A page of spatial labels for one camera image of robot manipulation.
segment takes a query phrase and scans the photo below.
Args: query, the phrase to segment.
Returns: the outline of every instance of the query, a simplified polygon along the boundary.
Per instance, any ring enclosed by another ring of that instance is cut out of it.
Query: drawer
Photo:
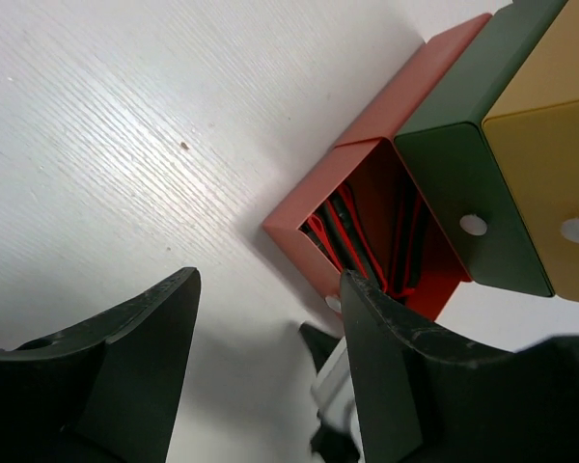
[[[483,121],[556,294],[579,301],[579,0]]]
[[[496,13],[395,137],[395,146],[470,276],[552,295],[482,132],[482,120],[565,1]]]
[[[266,232],[322,297],[339,295],[341,272],[304,232],[305,224],[340,185],[349,185],[364,235],[381,267],[390,268],[398,185],[408,179],[392,138],[489,18],[490,14],[478,16],[423,45],[265,219]],[[411,180],[408,184],[415,191]],[[404,303],[435,319],[467,275],[430,215],[423,242],[420,282]]]

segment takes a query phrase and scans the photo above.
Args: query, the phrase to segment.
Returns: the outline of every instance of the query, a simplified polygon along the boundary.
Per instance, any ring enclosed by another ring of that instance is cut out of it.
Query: open drawer
[[[478,16],[423,45],[264,221],[264,229],[322,297],[339,294],[341,274],[304,225],[340,185],[349,185],[366,239],[389,277],[400,185],[408,179],[391,140],[489,18]],[[423,242],[420,282],[404,303],[434,319],[467,276],[430,215]]]

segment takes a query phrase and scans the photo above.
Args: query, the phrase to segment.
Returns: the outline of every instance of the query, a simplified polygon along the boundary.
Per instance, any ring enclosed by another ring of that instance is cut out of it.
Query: white wooden surface
[[[259,223],[420,35],[505,3],[0,0],[0,347],[195,265],[168,461],[308,461],[296,329],[340,327]],[[519,348],[579,305],[467,285],[441,319]]]

